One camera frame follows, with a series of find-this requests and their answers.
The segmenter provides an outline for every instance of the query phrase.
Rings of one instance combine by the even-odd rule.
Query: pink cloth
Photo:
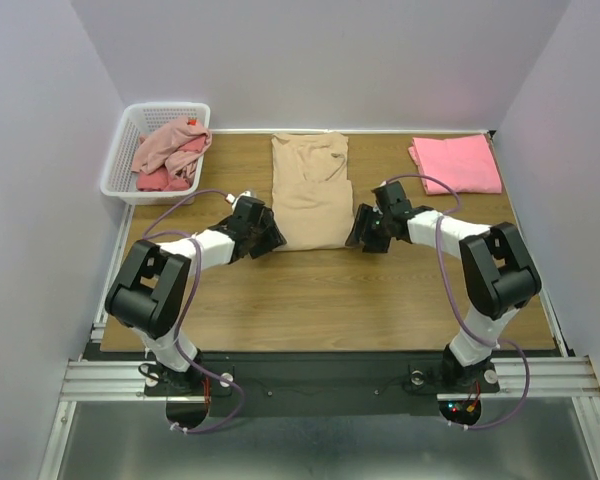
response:
[[[211,132],[203,125],[190,125],[187,117],[178,117],[146,137],[136,150],[132,172],[155,172],[165,166],[171,177],[191,181],[196,164],[211,145]]]
[[[172,177],[166,167],[160,167],[153,173],[138,173],[136,188],[141,192],[176,192],[188,190],[191,184],[186,178]]]
[[[456,192],[502,193],[496,162],[484,135],[414,138],[409,154],[423,175],[446,183]],[[437,183],[422,180],[428,195],[449,193]]]

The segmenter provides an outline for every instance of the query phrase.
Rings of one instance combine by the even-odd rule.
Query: white wall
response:
[[[36,478],[121,213],[97,180],[122,103],[66,0],[0,0],[0,480]]]
[[[73,0],[126,104],[215,128],[496,128],[568,0]]]
[[[600,0],[574,0],[495,136],[569,346],[600,379]]]

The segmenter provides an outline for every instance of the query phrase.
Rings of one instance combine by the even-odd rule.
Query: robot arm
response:
[[[188,361],[175,348],[175,329],[187,277],[195,275],[195,239],[200,247],[202,270],[226,265],[250,255],[258,258],[286,243],[276,227],[273,212],[262,200],[241,195],[233,214],[190,238],[154,244],[133,244],[105,300],[105,309],[131,328],[158,362],[174,372],[186,373]],[[151,287],[148,280],[156,278]],[[179,344],[191,359],[197,347],[180,333]]]
[[[540,276],[518,229],[510,223],[494,227],[446,217],[429,207],[413,207],[400,183],[373,190],[376,206],[360,205],[348,246],[385,253],[392,238],[436,247],[436,224],[441,222],[442,251],[462,261],[471,301],[464,323],[467,330],[493,346],[507,324],[541,288]],[[448,383],[472,375],[488,361],[493,346],[476,341],[463,329],[444,352],[443,375]]]

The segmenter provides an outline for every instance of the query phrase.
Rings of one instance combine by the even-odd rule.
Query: plastic basket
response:
[[[198,159],[191,188],[180,192],[139,192],[136,189],[138,175],[131,171],[131,161],[138,148],[138,137],[148,135],[182,115],[195,118],[205,127],[209,127],[211,110],[203,103],[150,102],[127,107],[109,150],[100,181],[102,193],[120,198],[130,205],[173,204],[193,193],[200,183],[204,155]]]

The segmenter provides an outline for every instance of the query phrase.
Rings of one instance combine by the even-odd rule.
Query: wooden tabletop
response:
[[[373,204],[371,189],[400,173],[415,172],[409,135],[350,135],[349,179],[354,203]],[[269,135],[215,135],[206,153],[200,188],[233,194],[255,190],[271,205]],[[429,197],[418,179],[403,181],[414,206],[444,210],[449,196]],[[506,194],[462,194],[456,218],[513,222]],[[166,207],[136,207],[126,250]],[[183,206],[156,230],[202,231],[230,213],[218,195]],[[460,261],[446,259],[461,310],[468,299]],[[393,241],[384,255],[359,250],[276,252],[202,273],[184,331],[202,350],[334,351],[439,350],[458,332],[431,248]],[[505,336],[526,349],[553,348],[538,298],[518,314]],[[102,350],[142,351],[140,339],[109,318]]]

